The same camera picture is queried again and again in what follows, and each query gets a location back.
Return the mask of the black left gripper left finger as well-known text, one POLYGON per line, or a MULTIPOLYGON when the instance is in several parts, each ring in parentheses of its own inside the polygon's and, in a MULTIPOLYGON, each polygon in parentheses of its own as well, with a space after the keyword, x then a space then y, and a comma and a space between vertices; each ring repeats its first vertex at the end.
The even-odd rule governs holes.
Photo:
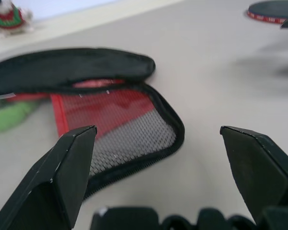
POLYGON ((97 128, 71 130, 41 157, 0 210, 0 230, 72 230, 86 192, 97 128))

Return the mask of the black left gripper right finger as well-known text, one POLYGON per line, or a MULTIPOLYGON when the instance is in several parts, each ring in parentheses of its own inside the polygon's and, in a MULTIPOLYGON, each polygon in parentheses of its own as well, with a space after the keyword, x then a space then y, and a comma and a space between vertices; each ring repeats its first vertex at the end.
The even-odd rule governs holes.
POLYGON ((222 126, 236 186, 255 223, 267 207, 288 206, 288 155, 269 136, 222 126))

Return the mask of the black and red paddle case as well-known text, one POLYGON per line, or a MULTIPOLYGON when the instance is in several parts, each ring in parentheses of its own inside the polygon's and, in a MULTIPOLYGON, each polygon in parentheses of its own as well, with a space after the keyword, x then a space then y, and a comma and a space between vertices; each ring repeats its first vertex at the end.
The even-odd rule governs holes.
POLYGON ((47 144, 80 127, 97 134, 85 198, 176 152, 184 125, 145 83, 146 55, 109 48, 37 51, 0 61, 0 146, 47 144))

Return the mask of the white plush dog toy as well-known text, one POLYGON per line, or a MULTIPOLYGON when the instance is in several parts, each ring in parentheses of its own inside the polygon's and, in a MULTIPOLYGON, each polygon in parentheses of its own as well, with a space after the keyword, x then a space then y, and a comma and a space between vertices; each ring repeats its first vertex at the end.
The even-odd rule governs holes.
POLYGON ((12 0, 0 0, 0 38, 31 32, 33 13, 14 5, 12 0))

